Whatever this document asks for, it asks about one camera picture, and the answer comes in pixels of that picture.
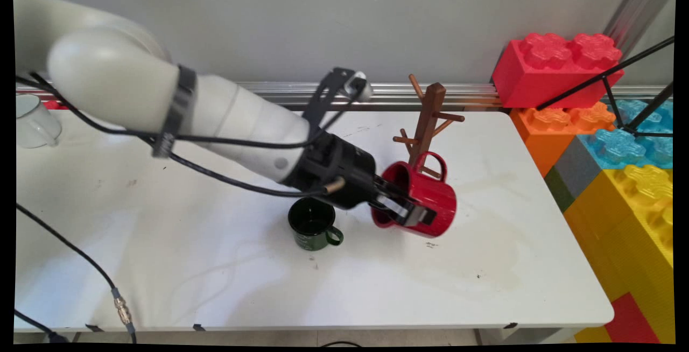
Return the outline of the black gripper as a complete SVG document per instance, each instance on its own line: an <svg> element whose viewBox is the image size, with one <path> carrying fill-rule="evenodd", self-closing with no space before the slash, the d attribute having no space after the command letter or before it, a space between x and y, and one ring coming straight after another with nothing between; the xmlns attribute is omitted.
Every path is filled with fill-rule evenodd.
<svg viewBox="0 0 689 352"><path fill-rule="evenodd" d="M283 185L307 193L322 190L337 178L344 180L342 188L313 197L343 210L371 202L374 220L383 226L430 226L437 215L414 200L406 188L376 175L371 154L330 133L321 133L314 144L304 148Z"/></svg>

